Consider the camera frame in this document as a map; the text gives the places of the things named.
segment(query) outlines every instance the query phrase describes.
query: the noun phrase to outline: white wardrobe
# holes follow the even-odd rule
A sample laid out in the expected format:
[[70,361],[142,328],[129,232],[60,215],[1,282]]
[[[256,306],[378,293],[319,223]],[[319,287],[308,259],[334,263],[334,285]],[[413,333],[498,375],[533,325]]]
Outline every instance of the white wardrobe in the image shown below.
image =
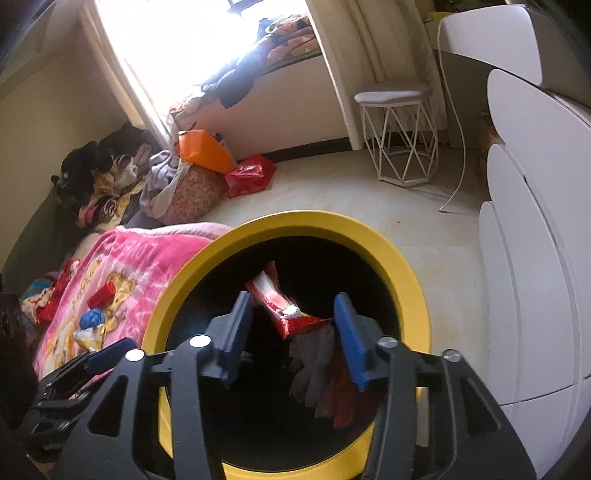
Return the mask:
[[452,15],[441,47],[497,69],[505,146],[480,211],[488,386],[541,478],[591,408],[591,83],[551,19],[521,5]]

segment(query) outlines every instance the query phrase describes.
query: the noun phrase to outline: yellow trash can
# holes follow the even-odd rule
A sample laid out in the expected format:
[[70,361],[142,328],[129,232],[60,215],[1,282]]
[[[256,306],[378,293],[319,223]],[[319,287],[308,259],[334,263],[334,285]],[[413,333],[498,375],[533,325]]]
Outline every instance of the yellow trash can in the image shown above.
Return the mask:
[[[413,350],[430,352],[423,292],[401,253],[368,226],[318,211],[259,218],[203,249],[164,292],[142,348],[162,352],[203,333],[211,318],[230,312],[245,283],[271,260],[277,263],[282,290],[302,311],[331,317],[335,295],[345,291],[357,312],[377,320],[385,334]],[[315,419],[312,408],[289,398],[281,371],[271,365],[268,375],[259,390],[233,385],[230,390],[202,392],[227,478],[347,480],[361,473],[371,421],[335,430],[330,420]],[[172,455],[170,423],[163,389],[160,443]]]

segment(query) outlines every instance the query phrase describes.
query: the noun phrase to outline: sunlight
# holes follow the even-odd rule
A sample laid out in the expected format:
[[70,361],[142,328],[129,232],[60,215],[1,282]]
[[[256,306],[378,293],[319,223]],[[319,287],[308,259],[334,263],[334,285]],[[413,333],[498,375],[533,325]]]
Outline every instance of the sunlight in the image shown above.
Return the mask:
[[305,0],[264,0],[229,14],[226,0],[96,0],[109,37],[160,112],[250,50],[261,19],[306,12]]

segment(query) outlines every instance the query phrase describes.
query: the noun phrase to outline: orange paper bag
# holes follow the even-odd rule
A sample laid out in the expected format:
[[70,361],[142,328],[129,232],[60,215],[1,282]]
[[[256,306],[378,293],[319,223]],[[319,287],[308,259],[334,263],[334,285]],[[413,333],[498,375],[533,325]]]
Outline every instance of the orange paper bag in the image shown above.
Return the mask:
[[234,168],[230,152],[205,130],[189,130],[178,140],[182,160],[224,175]]

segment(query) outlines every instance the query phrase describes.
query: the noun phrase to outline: pink blanket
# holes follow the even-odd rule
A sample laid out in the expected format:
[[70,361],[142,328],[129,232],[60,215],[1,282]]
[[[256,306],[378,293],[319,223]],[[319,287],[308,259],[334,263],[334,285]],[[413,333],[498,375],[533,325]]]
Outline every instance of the pink blanket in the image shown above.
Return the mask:
[[39,378],[84,351],[73,334],[88,311],[88,299],[107,281],[115,284],[116,294],[103,308],[103,346],[124,337],[140,345],[154,307],[173,277],[228,230],[218,223],[192,223],[155,230],[120,227],[104,233],[80,262],[39,346],[34,363]]

